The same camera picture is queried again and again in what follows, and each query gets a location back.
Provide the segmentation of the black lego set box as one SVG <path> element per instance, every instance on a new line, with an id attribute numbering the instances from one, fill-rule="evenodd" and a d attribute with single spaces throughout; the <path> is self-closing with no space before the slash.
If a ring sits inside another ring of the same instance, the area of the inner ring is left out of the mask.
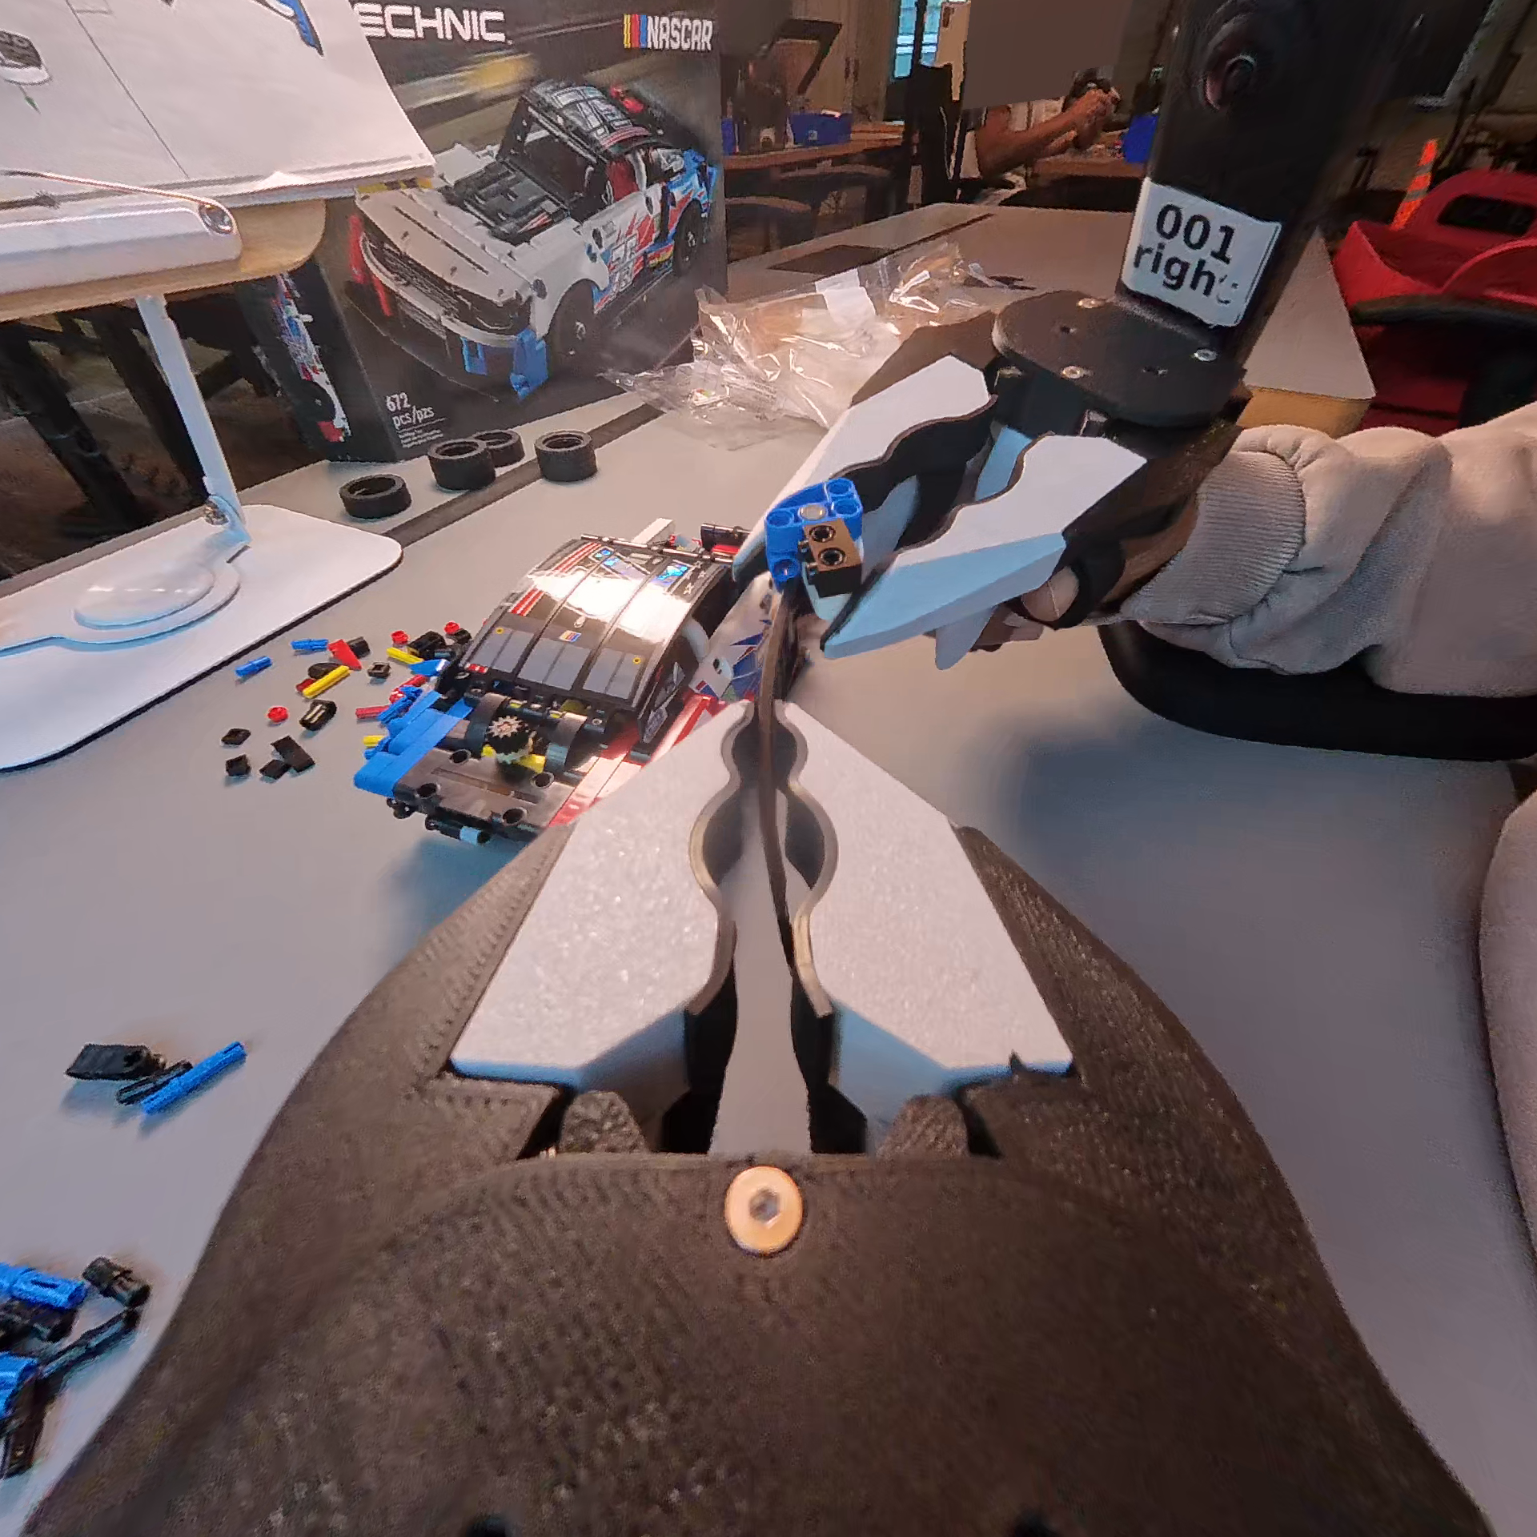
<path id="1" fill-rule="evenodd" d="M 677 359 L 725 288 L 721 4 L 351 4 L 432 156 L 249 282 L 311 456 L 397 463 Z"/>

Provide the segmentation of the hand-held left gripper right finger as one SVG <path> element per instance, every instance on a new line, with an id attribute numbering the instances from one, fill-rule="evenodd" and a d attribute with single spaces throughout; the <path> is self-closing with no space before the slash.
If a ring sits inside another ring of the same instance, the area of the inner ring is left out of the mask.
<path id="1" fill-rule="evenodd" d="M 836 1016 L 794 990 L 818 1149 L 875 1151 L 918 1100 L 1074 1071 L 1072 1049 L 961 831 L 796 705 L 787 886 Z"/>

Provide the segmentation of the person's right hand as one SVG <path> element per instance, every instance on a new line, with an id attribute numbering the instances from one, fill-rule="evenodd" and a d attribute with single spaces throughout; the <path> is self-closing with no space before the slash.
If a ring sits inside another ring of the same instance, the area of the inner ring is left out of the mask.
<path id="1" fill-rule="evenodd" d="M 1058 628 L 1079 595 L 1079 580 L 1072 568 L 1052 573 L 1048 582 L 1019 599 L 997 608 L 993 617 L 1004 628 L 1004 641 L 1034 641 L 1048 628 Z"/>

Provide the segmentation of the clear plastic bags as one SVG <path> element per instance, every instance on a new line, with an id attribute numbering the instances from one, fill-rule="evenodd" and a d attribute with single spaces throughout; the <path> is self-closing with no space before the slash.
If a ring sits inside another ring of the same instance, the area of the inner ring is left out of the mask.
<path id="1" fill-rule="evenodd" d="M 682 359 L 602 377 L 714 449 L 746 449 L 796 423 L 829 428 L 911 337 L 1036 291 L 939 240 L 759 299 L 704 289 Z"/>

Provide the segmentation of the blue lego panel piece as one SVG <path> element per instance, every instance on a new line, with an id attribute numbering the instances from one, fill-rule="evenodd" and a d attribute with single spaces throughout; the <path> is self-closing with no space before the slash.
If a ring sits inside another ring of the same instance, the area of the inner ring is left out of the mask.
<path id="1" fill-rule="evenodd" d="M 785 591 L 796 582 L 807 588 L 801 577 L 800 509 L 811 504 L 825 504 L 829 516 L 821 522 L 845 524 L 862 544 L 864 505 L 851 478 L 825 480 L 783 498 L 763 520 L 767 569 L 778 591 Z"/>

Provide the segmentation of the lego race car model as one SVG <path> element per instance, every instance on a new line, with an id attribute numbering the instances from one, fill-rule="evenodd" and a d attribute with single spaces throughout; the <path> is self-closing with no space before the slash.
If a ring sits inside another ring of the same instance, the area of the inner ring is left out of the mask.
<path id="1" fill-rule="evenodd" d="M 567 540 L 470 639 L 445 639 L 353 787 L 456 842 L 527 844 L 750 705 L 776 591 L 737 584 L 737 529 L 704 535 Z"/>

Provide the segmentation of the lego instruction booklet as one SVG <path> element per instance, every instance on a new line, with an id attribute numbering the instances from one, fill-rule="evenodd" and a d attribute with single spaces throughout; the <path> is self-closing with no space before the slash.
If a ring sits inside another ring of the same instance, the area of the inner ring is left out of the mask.
<path id="1" fill-rule="evenodd" d="M 4 200 L 93 183 L 227 205 L 426 176 L 349 4 L 4 2 Z"/>

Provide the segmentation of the black curved lego panel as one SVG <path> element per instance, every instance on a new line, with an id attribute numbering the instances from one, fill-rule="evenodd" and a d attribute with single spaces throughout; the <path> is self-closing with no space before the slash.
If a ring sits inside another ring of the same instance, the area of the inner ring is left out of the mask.
<path id="1" fill-rule="evenodd" d="M 794 977 L 794 988 L 805 999 L 812 1018 L 831 1021 L 836 1009 L 816 976 L 811 923 L 796 915 L 785 875 L 789 862 L 785 840 L 794 833 L 798 815 L 792 778 L 803 743 L 783 719 L 781 708 L 800 665 L 798 624 L 811 613 L 811 600 L 801 580 L 772 590 L 770 599 L 770 624 L 759 648 L 761 672 L 754 712 L 759 844 L 781 954 Z"/>

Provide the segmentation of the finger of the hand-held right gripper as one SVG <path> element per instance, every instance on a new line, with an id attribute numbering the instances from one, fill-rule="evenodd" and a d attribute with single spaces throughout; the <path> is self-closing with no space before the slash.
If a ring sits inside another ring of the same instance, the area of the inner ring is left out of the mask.
<path id="1" fill-rule="evenodd" d="M 897 524 L 915 498 L 893 493 L 867 542 L 875 571 L 829 624 L 823 655 L 845 661 L 931 635 L 937 661 L 961 661 L 1001 606 L 1047 584 L 1067 527 L 1145 467 L 1142 454 L 1105 438 L 1037 438 L 1006 483 L 944 511 L 931 533 L 920 533 L 917 511 Z"/>
<path id="2" fill-rule="evenodd" d="M 997 586 L 1001 551 L 962 549 L 961 525 L 907 542 L 926 493 L 955 493 L 970 460 L 992 445 L 995 394 L 966 363 L 944 357 L 851 407 L 800 472 L 789 500 L 849 480 L 862 504 L 860 562 L 834 586 Z"/>

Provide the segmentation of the black two-hole lego brick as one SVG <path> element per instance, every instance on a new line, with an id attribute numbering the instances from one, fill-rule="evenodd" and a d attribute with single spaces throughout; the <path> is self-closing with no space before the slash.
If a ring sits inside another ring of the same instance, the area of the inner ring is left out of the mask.
<path id="1" fill-rule="evenodd" d="M 801 577 L 820 602 L 851 597 L 862 580 L 862 544 L 842 522 L 801 527 Z"/>

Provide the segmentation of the pile of small lego pieces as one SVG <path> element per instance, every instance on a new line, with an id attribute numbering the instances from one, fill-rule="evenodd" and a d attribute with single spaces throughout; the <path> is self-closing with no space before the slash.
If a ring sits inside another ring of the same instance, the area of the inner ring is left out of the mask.
<path id="1" fill-rule="evenodd" d="M 377 798 L 410 794 L 432 778 L 430 760 L 456 752 L 474 707 L 463 697 L 463 661 L 472 630 L 450 621 L 419 633 L 395 630 L 384 643 L 300 639 L 282 677 L 284 694 L 260 694 L 219 741 L 223 789 L 278 783 L 338 758 L 355 771 L 353 785 Z"/>

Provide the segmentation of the red tote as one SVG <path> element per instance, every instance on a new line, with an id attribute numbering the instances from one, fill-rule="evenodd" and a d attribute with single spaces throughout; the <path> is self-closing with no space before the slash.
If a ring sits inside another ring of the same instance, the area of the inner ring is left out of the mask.
<path id="1" fill-rule="evenodd" d="M 1427 436 L 1535 399 L 1535 178 L 1471 169 L 1405 224 L 1354 222 L 1332 258 L 1372 379 L 1365 428 Z"/>

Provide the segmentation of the black wrist rest pad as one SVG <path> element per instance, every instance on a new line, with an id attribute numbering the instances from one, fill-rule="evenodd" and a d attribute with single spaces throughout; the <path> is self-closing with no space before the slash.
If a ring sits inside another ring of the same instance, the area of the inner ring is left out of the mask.
<path id="1" fill-rule="evenodd" d="M 1361 756 L 1515 763 L 1535 756 L 1535 697 L 1403 694 L 1361 659 L 1281 676 L 1224 666 L 1136 624 L 1100 630 L 1109 668 L 1147 712 L 1211 738 Z"/>

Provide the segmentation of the white book stand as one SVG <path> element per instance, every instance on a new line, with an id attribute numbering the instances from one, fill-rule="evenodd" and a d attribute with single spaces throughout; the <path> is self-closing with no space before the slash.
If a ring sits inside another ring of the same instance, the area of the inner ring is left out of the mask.
<path id="1" fill-rule="evenodd" d="M 66 756 L 371 584 L 402 549 L 386 535 L 241 500 L 166 308 L 168 275 L 240 258 L 223 203 L 46 170 L 5 167 L 4 178 L 108 196 L 95 213 L 4 214 L 4 297 L 66 277 L 132 299 L 205 483 L 201 509 L 185 518 L 5 586 L 2 758 L 15 772 Z"/>

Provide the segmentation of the person's right forearm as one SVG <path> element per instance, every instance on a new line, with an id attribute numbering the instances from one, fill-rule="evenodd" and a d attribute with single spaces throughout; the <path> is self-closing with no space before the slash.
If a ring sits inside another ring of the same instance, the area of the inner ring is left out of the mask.
<path id="1" fill-rule="evenodd" d="M 1533 696 L 1535 407 L 1445 436 L 1242 432 L 1120 615 L 1235 668 Z"/>

